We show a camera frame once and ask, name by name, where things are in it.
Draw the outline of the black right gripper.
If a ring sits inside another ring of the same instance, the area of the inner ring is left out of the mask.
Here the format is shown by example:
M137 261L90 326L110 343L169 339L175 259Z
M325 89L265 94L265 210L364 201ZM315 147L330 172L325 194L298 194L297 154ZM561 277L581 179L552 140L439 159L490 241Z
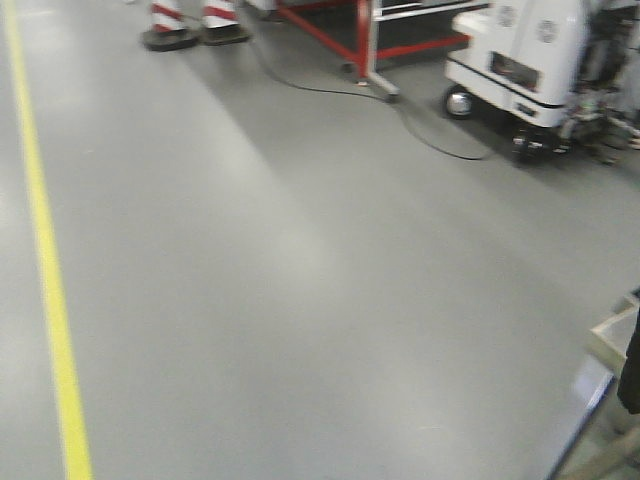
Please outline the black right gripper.
M636 325L626 350L617 397L631 415L639 414L639 325Z

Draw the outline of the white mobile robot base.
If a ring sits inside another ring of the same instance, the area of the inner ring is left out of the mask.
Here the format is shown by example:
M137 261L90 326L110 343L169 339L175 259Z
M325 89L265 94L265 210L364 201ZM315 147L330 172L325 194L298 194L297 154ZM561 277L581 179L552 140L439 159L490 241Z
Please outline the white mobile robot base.
M480 102L503 112L515 162L594 149L620 124L614 101L638 44L638 2L490 1L452 28L468 44L446 58L444 113L469 119Z

